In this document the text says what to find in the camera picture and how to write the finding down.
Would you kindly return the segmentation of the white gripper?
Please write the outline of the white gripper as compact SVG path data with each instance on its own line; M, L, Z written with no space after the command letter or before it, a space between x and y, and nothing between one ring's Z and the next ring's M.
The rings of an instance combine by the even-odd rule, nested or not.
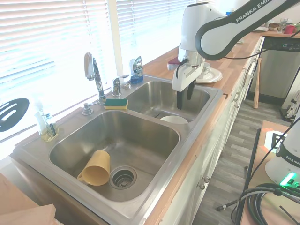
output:
M188 87L187 100L190 100L195 88L195 80L203 71L204 62L197 67L192 67L189 60L183 60L175 69L172 79L172 89L177 91L177 108L183 107L183 90Z

